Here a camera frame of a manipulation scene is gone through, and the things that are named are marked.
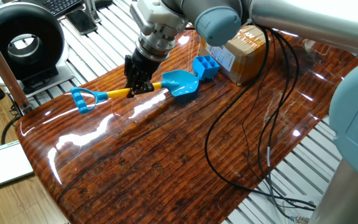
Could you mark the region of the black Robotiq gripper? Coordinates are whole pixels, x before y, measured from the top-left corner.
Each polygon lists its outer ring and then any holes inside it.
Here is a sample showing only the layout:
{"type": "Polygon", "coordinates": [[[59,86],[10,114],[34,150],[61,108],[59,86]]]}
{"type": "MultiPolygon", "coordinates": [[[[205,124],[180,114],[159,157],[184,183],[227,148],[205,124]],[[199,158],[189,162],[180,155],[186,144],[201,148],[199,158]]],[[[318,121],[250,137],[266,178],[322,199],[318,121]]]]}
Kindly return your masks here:
{"type": "Polygon", "coordinates": [[[160,66],[160,62],[144,57],[137,49],[132,55],[126,55],[124,75],[127,78],[126,88],[129,88],[127,98],[133,98],[141,93],[154,91],[150,82],[152,75],[160,66]]]}

